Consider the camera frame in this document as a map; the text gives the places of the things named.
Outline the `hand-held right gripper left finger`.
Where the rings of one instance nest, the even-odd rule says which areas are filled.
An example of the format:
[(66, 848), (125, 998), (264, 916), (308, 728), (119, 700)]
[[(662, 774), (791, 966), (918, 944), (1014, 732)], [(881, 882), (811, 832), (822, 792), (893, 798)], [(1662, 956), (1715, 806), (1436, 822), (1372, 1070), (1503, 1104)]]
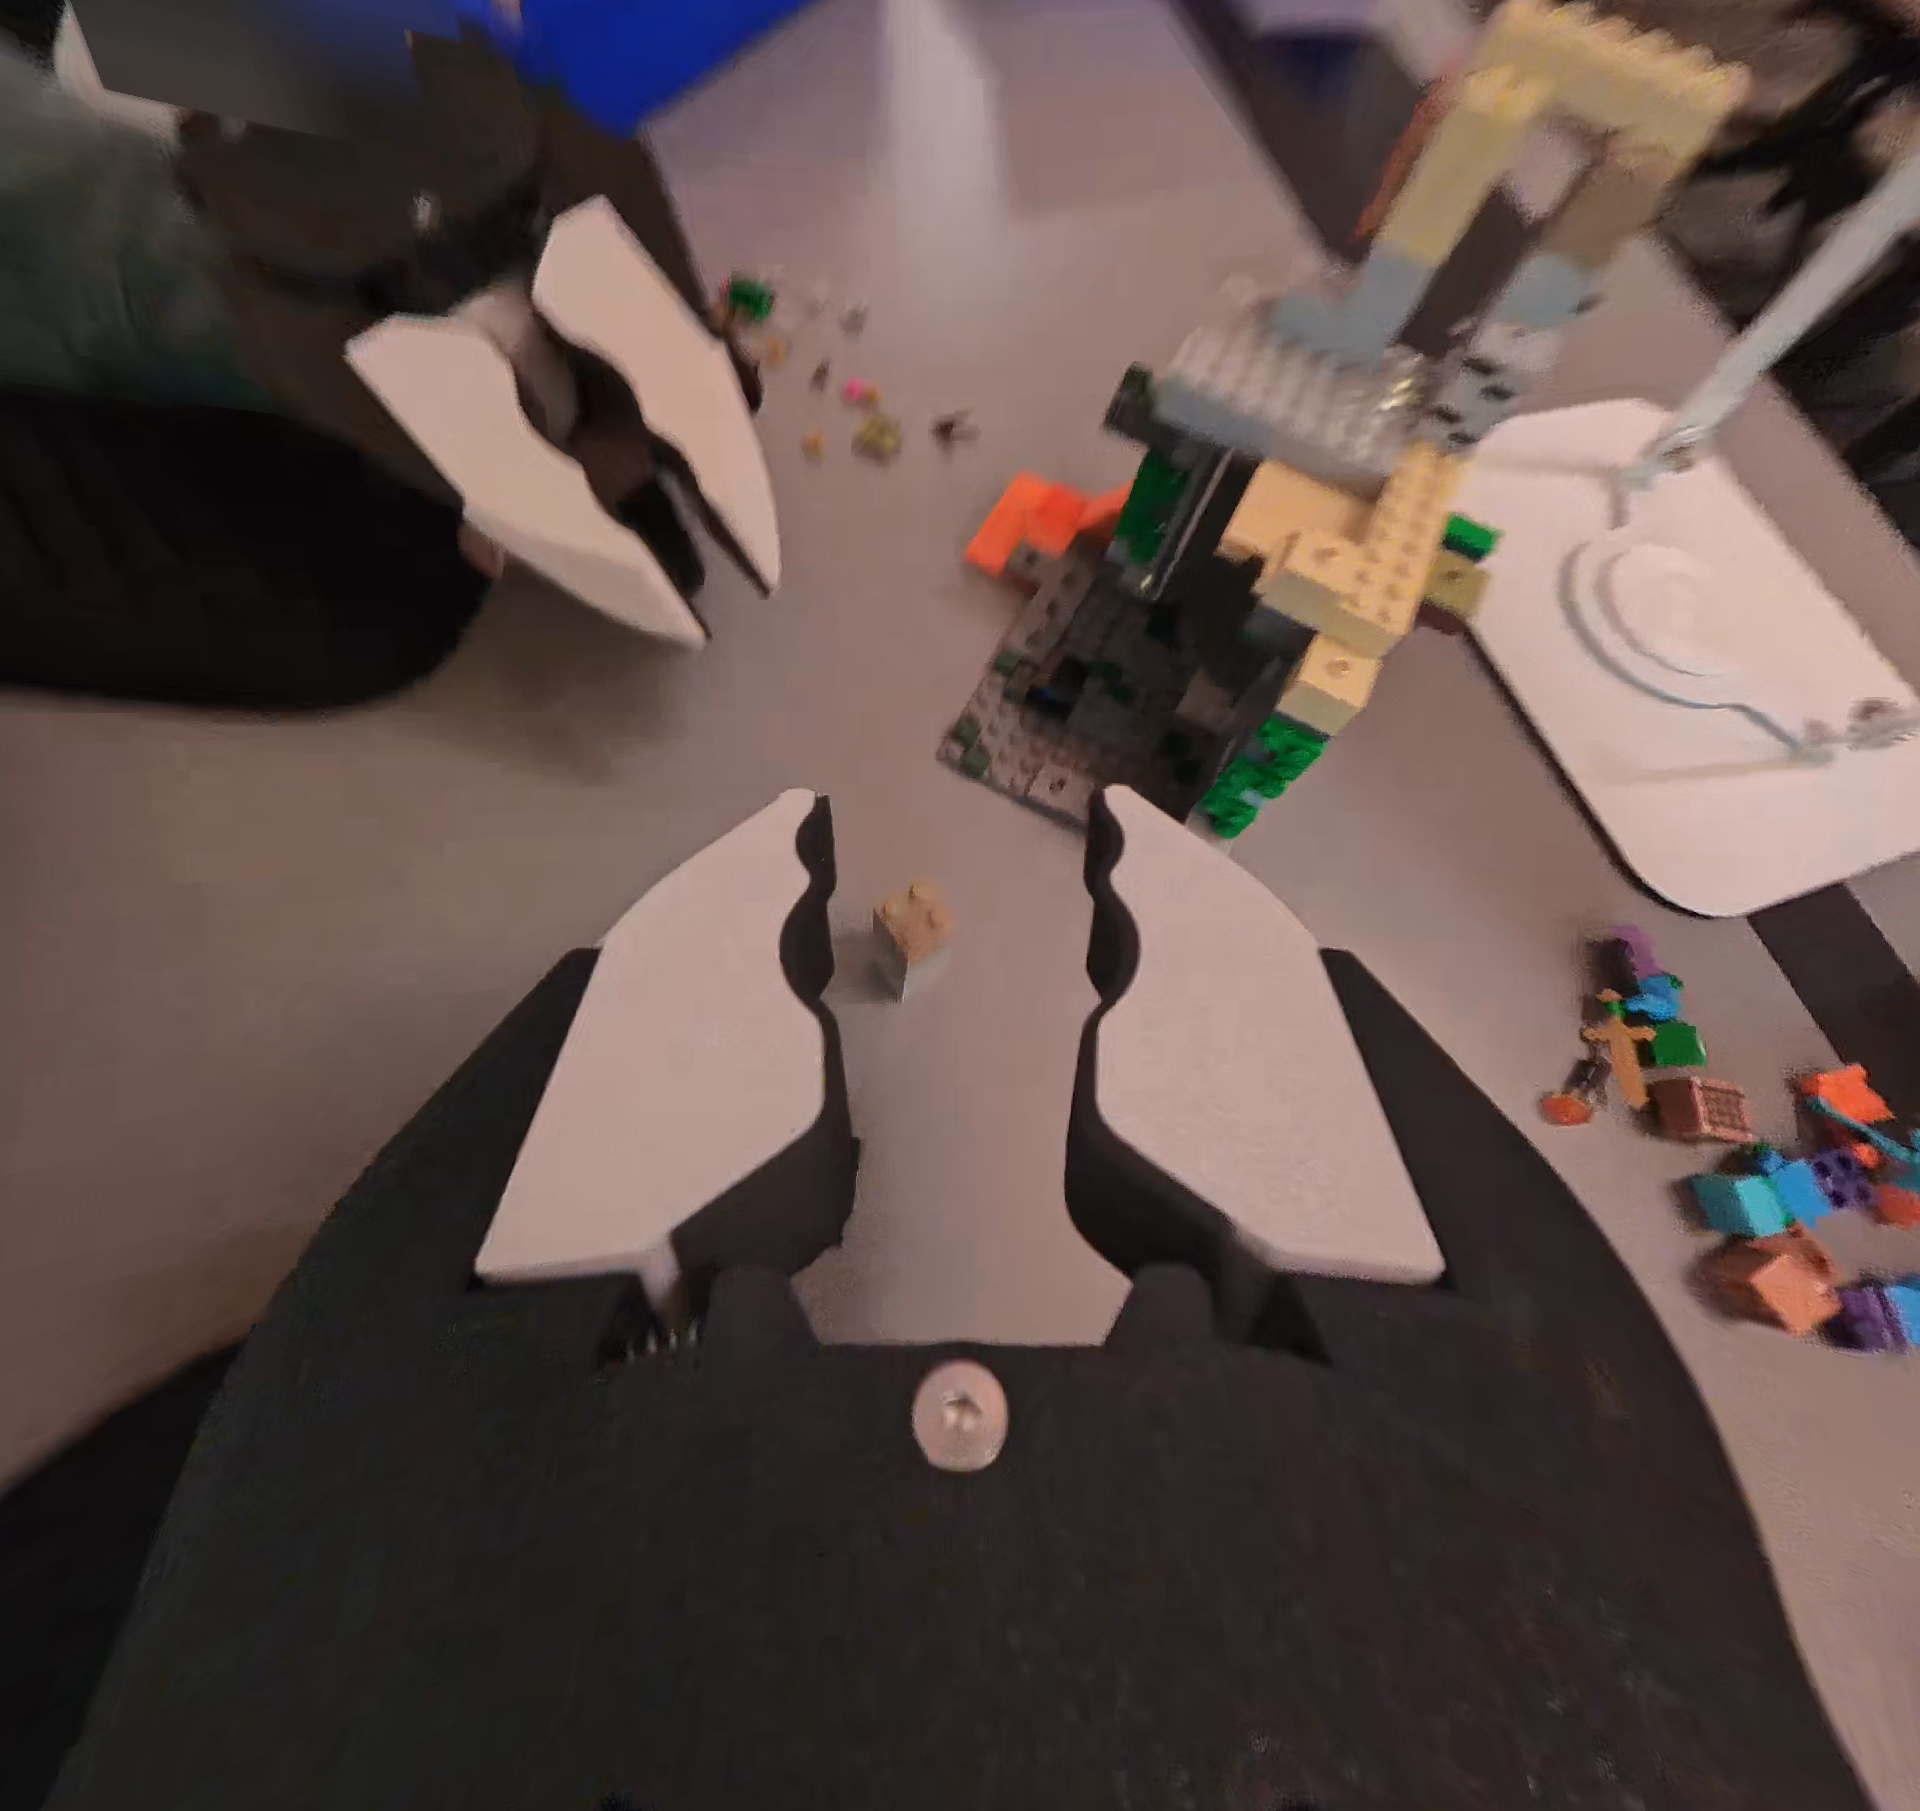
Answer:
[(783, 792), (619, 918), (480, 1282), (631, 1280), (655, 1332), (687, 1334), (727, 1270), (792, 1278), (844, 1242), (859, 1138), (826, 1006), (834, 890), (830, 802)]

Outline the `white rounded board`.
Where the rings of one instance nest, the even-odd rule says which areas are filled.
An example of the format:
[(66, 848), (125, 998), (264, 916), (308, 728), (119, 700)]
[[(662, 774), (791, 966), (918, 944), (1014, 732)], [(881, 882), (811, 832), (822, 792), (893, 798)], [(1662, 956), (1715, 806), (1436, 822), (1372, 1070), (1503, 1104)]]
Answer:
[(1750, 916), (1917, 854), (1917, 672), (1722, 459), (1622, 487), (1662, 425), (1611, 401), (1482, 441), (1472, 637), (1620, 864)]

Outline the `pile of loose coloured bricks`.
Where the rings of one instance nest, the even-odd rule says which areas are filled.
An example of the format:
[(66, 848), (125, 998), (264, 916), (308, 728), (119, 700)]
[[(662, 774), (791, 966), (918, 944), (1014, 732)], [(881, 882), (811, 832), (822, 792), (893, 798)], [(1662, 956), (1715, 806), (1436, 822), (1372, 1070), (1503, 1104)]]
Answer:
[(1686, 988), (1637, 926), (1582, 940), (1579, 1054), (1540, 1096), (1548, 1128), (1619, 1106), (1638, 1136), (1692, 1152), (1685, 1216), (1710, 1236), (1699, 1288), (1730, 1320), (1863, 1356), (1917, 1356), (1917, 1272), (1850, 1272), (1836, 1222), (1917, 1236), (1917, 1124), (1858, 1062), (1788, 1078), (1792, 1140), (1775, 1144), (1748, 1094), (1713, 1074)]

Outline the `black mesh wrist cushion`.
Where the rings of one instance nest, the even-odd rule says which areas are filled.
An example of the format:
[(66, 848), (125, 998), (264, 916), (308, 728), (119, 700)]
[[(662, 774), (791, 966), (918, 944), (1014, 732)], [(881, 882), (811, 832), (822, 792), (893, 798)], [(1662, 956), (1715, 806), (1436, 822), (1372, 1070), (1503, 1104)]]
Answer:
[(393, 698), (490, 593), (461, 523), (273, 415), (4, 389), (4, 690), (243, 716)]

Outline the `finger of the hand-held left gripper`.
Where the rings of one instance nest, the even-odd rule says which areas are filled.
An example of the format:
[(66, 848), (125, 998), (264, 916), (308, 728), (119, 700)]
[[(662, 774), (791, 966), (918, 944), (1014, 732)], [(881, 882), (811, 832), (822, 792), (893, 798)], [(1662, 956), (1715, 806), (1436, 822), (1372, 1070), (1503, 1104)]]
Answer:
[(355, 337), (347, 361), (458, 493), (468, 525), (506, 559), (644, 639), (708, 645), (707, 625), (655, 553), (536, 433), (490, 337), (466, 323), (396, 317)]
[(775, 595), (779, 507), (738, 369), (607, 199), (553, 221), (533, 299), (568, 345), (620, 375), (642, 423), (685, 463), (743, 571)]

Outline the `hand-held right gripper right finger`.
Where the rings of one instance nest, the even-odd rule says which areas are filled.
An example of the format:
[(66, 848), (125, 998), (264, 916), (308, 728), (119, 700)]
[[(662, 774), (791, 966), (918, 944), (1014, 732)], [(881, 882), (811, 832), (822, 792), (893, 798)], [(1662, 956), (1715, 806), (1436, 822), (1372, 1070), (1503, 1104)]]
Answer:
[(1429, 1286), (1444, 1256), (1325, 950), (1127, 786), (1089, 806), (1069, 1220), (1117, 1272)]

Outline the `scatter of tiny toy pieces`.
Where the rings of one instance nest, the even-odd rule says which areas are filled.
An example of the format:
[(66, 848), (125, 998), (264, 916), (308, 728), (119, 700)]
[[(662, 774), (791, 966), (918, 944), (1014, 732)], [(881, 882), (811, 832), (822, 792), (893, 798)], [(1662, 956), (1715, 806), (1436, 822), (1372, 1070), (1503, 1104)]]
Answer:
[(866, 297), (841, 295), (828, 281), (791, 289), (776, 271), (732, 271), (712, 297), (710, 317), (746, 371), (754, 403), (796, 373), (816, 417), (825, 419), (828, 409), (844, 417), (843, 437), (852, 459), (885, 469), (904, 455), (912, 429), (895, 405), (897, 395), (849, 359), (873, 329)]

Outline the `grey desk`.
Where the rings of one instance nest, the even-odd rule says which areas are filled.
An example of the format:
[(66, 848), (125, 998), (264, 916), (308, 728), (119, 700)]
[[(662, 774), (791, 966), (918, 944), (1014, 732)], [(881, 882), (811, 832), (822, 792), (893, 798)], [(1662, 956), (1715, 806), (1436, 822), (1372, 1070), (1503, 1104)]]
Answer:
[[(1118, 485), (1120, 373), (1309, 253), (1180, 0), (826, 0), (666, 115), (708, 273), (868, 309), (849, 359), (914, 443), (813, 465), (792, 361), (763, 433), (783, 587), (712, 563), (712, 643), (633, 641), (521, 577), (443, 672), (330, 720), (4, 704), (4, 1482), (266, 1310), (334, 1202), (568, 950), (780, 790), (830, 798), (834, 922), (911, 878), (926, 994), (834, 984), (860, 1200), (805, 1296), (856, 1342), (1090, 1342), (1123, 1286), (1069, 1224), (1081, 842), (940, 768), (1004, 625), (961, 551), (1020, 471)], [(1234, 850), (1539, 1144), (1662, 1316), (1881, 1808), (1917, 1808), (1917, 1366), (1715, 1320), (1686, 1156), (1558, 1132), (1576, 960), (1637, 924), (1767, 1128), (1829, 1042), (1736, 920), (1620, 876), (1476, 653), (1419, 633), (1379, 704)]]

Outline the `tan and grey brick column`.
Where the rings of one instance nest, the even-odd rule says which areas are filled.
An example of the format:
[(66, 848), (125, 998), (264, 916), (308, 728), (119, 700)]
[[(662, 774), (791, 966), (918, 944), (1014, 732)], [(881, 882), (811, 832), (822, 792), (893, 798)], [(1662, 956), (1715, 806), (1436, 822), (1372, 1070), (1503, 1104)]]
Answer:
[(879, 900), (873, 914), (876, 980), (897, 1004), (925, 994), (943, 976), (953, 926), (948, 898), (931, 880), (912, 880)]

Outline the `toy brick building model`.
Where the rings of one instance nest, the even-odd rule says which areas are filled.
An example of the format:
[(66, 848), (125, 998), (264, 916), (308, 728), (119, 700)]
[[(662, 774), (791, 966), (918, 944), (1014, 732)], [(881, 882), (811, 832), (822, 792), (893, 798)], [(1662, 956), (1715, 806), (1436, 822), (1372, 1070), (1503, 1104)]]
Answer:
[(936, 758), (1074, 830), (1127, 786), (1239, 838), (1417, 631), (1462, 633), (1500, 535), (1470, 457), (1558, 359), (1750, 73), (1591, 0), (1505, 0), (1377, 191), (1358, 263), (1132, 367), (1118, 503), (1004, 495), (968, 551), (1024, 603)]

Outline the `person's left forearm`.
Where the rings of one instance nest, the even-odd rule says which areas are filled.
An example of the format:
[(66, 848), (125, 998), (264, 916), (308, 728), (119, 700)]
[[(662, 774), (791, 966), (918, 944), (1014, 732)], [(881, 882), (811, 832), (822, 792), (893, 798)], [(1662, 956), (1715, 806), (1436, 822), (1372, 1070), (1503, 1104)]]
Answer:
[(249, 375), (173, 151), (4, 45), (2, 385), (278, 413)]

